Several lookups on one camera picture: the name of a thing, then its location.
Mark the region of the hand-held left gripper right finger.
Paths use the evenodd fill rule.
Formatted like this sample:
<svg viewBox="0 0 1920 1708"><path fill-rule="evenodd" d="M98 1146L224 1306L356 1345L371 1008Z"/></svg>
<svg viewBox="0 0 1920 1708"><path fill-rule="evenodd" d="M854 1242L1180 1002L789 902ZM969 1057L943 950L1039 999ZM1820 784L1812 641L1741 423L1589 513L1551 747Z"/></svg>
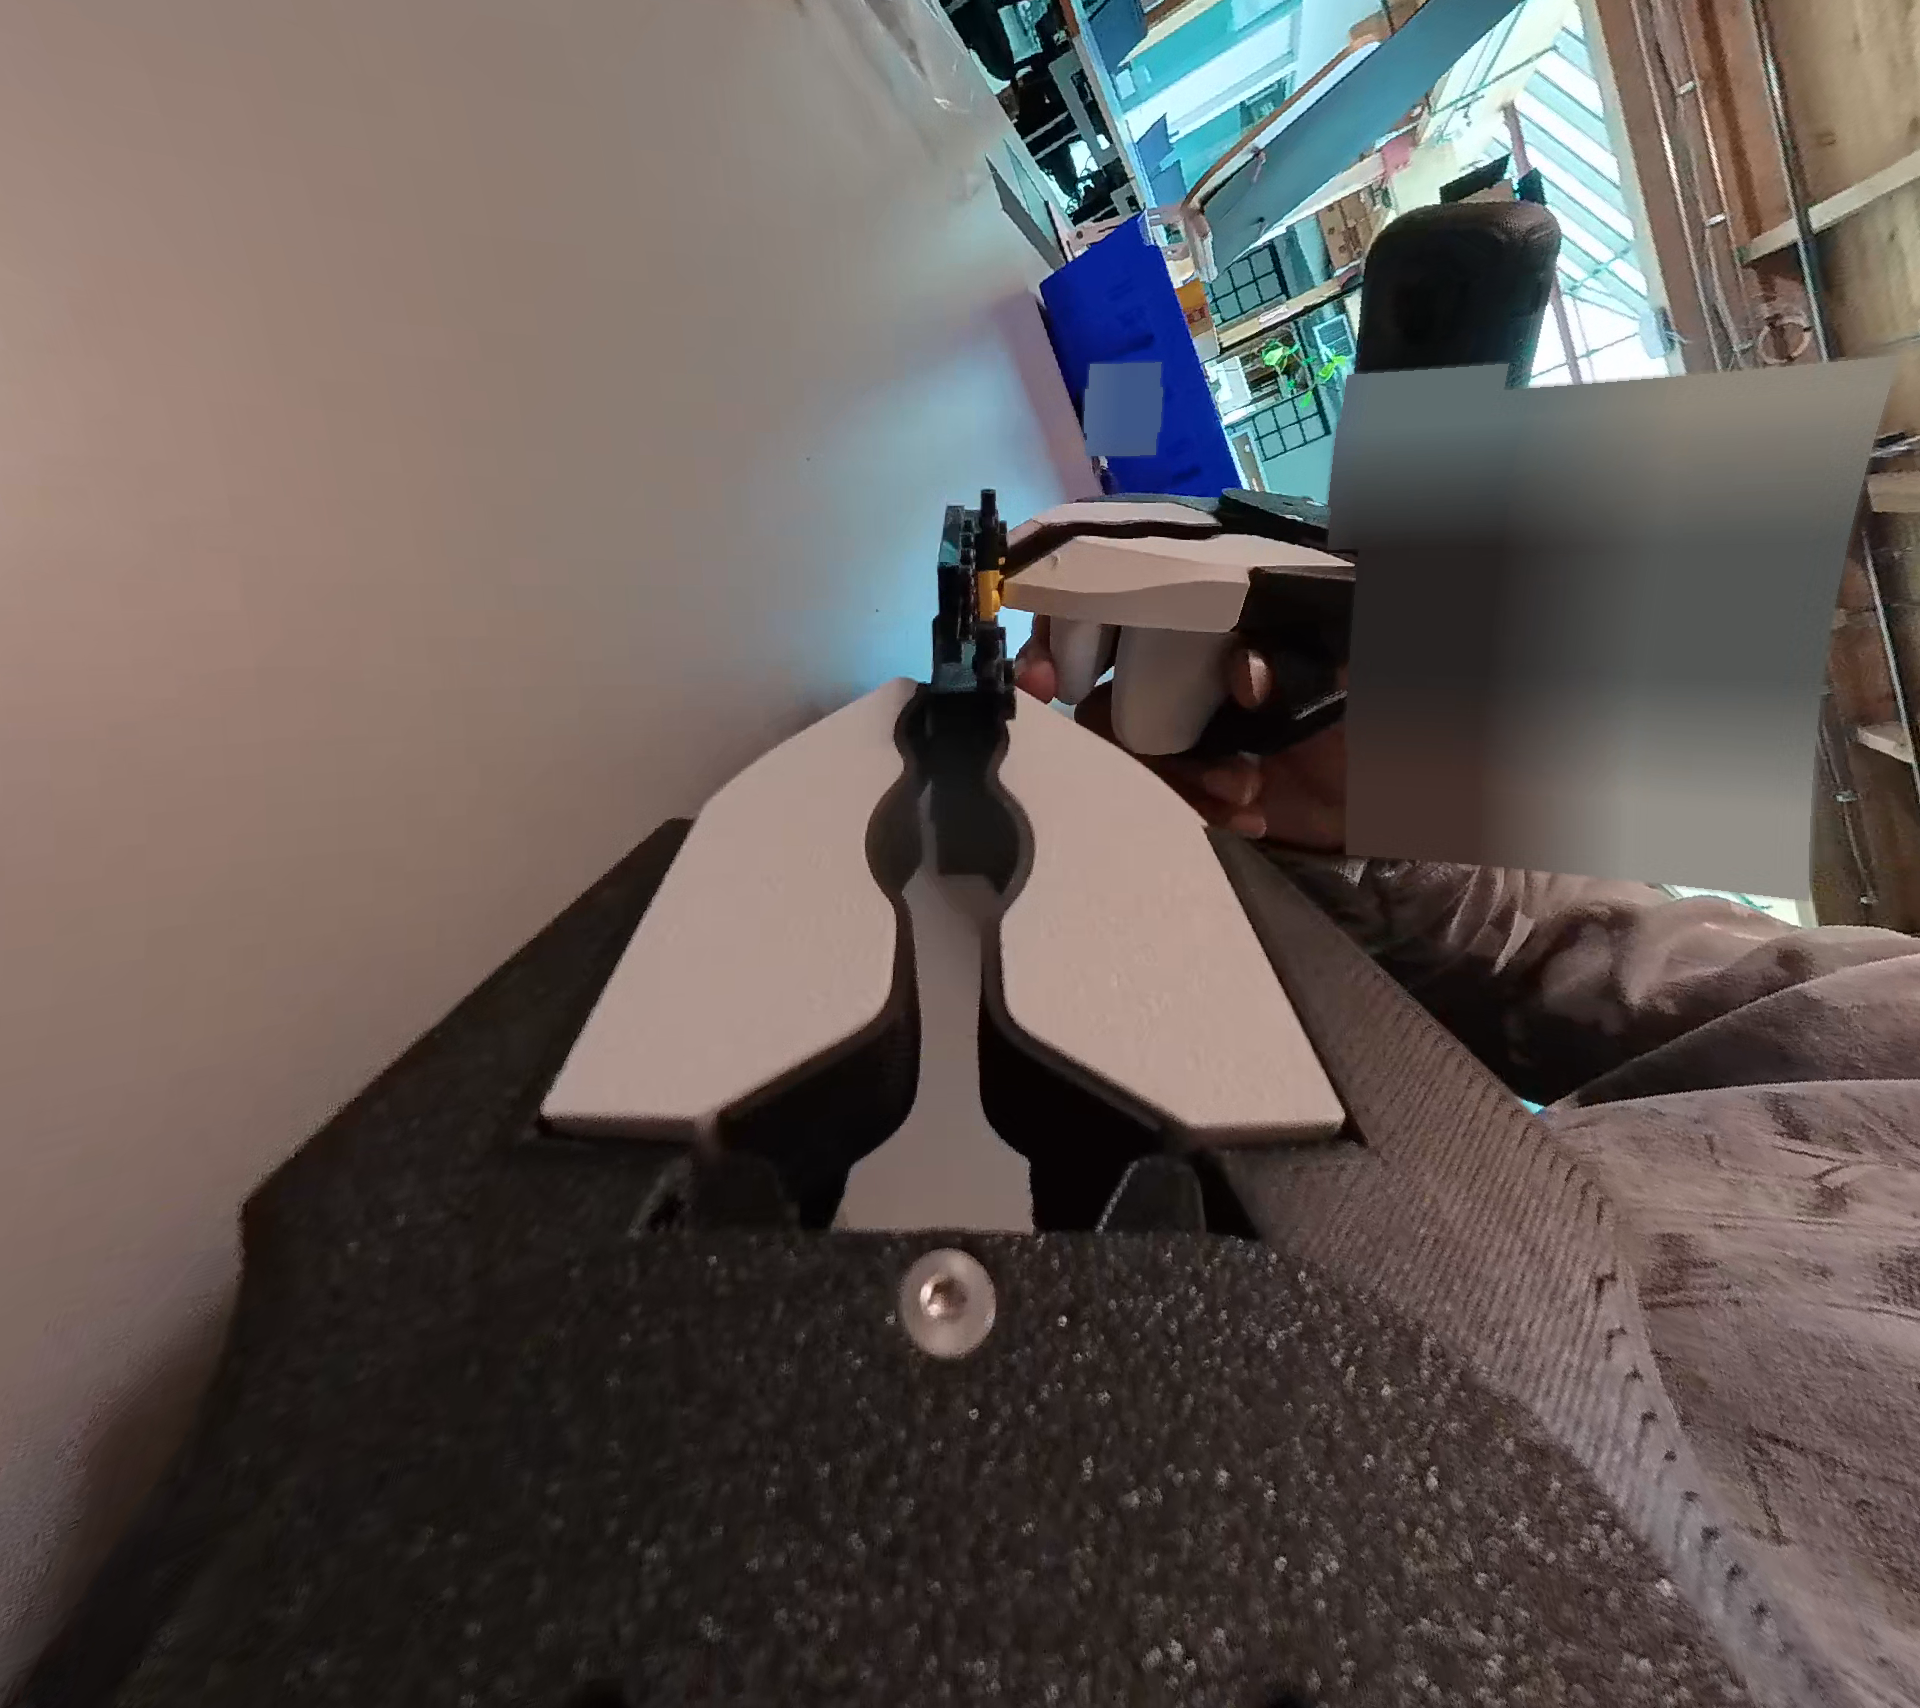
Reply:
<svg viewBox="0 0 1920 1708"><path fill-rule="evenodd" d="M999 784L1022 828L1000 1002L1022 1039L1202 1149L1331 1141L1347 1113L1206 822L1020 695Z"/></svg>

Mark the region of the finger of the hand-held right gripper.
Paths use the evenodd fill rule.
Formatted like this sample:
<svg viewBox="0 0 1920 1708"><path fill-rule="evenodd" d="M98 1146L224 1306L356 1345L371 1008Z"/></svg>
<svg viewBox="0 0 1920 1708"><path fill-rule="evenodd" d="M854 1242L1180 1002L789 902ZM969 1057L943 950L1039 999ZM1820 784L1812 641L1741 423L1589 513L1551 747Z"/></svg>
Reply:
<svg viewBox="0 0 1920 1708"><path fill-rule="evenodd" d="M1006 607L1051 623L1223 637L1265 578L1345 588L1355 564L1266 537L1070 537L1006 571Z"/></svg>
<svg viewBox="0 0 1920 1708"><path fill-rule="evenodd" d="M1329 544L1331 514L1299 496L1101 496L1042 513L1042 538L1175 535L1202 541L1234 535L1283 544Z"/></svg>

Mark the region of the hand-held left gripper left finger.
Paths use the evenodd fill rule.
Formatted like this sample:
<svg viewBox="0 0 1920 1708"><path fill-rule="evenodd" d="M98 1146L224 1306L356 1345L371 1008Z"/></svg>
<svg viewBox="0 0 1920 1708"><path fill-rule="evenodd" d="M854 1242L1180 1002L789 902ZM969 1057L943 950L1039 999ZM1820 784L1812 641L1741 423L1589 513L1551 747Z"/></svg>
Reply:
<svg viewBox="0 0 1920 1708"><path fill-rule="evenodd" d="M873 831L906 777L887 681L809 724L696 815L541 1103L559 1134L714 1141L884 1015L900 882Z"/></svg>

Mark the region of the black lego chassis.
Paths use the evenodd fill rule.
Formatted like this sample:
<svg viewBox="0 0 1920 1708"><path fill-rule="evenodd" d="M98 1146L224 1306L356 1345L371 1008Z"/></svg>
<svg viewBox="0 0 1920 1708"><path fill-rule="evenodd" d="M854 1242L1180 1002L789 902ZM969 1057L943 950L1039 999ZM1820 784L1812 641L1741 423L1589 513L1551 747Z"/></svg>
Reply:
<svg viewBox="0 0 1920 1708"><path fill-rule="evenodd" d="M947 508L935 569L930 669L918 722L921 766L933 788L982 771L1004 744L1006 726L1016 714L1016 678L1003 611L997 624L975 623L962 575L969 561L990 558L1003 569L1004 591L1008 537L995 488L984 488L972 506Z"/></svg>

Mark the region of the person's right hand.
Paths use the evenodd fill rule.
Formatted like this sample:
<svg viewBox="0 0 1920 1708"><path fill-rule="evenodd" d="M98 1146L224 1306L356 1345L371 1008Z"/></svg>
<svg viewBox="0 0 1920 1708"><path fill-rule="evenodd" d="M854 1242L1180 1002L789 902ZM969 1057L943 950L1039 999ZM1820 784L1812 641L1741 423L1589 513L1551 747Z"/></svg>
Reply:
<svg viewBox="0 0 1920 1708"><path fill-rule="evenodd" d="M1234 649L1223 672L1227 699L1237 709L1265 713L1281 705L1276 669L1256 649ZM1014 656L1014 676L1016 686L1042 705L1065 701L1047 616L1033 623L1028 641ZM1116 740L1110 709L1112 689L1101 685L1072 709L1072 718L1094 736ZM1265 758L1234 754L1208 760L1189 754L1135 760L1212 828L1286 855L1335 860L1348 855L1345 720Z"/></svg>

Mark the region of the blue plastic bin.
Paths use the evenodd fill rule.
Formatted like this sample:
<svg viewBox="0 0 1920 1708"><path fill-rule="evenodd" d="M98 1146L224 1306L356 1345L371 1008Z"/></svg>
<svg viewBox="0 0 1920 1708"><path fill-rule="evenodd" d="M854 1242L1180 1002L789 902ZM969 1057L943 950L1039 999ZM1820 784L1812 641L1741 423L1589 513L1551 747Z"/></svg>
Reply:
<svg viewBox="0 0 1920 1708"><path fill-rule="evenodd" d="M1051 275L1040 306L1086 450L1115 492L1221 496L1239 486L1169 260L1140 216Z"/></svg>

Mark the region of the person's grey sweatshirt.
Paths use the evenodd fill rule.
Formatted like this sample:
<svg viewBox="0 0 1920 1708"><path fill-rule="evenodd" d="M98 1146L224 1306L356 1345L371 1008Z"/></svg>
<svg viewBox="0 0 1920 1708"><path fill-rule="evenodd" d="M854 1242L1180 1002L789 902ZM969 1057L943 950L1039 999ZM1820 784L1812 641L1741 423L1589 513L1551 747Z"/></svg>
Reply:
<svg viewBox="0 0 1920 1708"><path fill-rule="evenodd" d="M1820 1080L1549 1113L1624 1219L1694 1452L1865 1704L1916 1704L1916 1097Z"/></svg>

